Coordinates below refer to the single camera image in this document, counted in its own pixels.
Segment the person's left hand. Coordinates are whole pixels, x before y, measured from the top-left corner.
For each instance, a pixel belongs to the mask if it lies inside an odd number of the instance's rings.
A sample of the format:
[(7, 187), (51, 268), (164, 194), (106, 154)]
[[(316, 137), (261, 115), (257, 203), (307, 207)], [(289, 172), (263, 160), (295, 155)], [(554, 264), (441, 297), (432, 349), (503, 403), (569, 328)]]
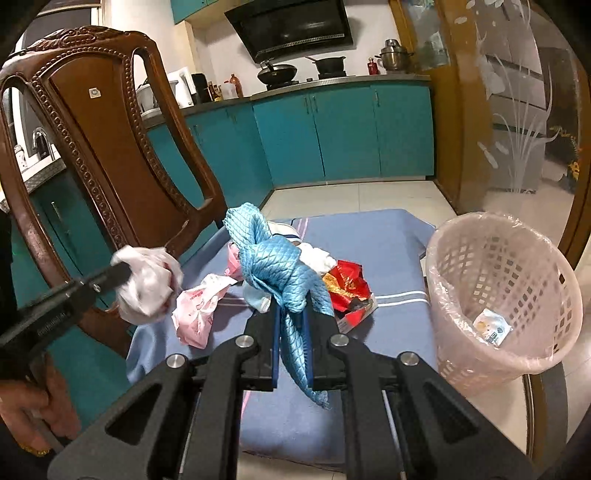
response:
[(35, 456), (48, 454), (52, 446), (34, 420), (45, 422), (59, 438), (73, 440), (81, 431), (66, 380), (49, 353), (44, 357), (44, 375), (44, 388), (25, 380), (1, 381), (1, 418), (17, 444)]

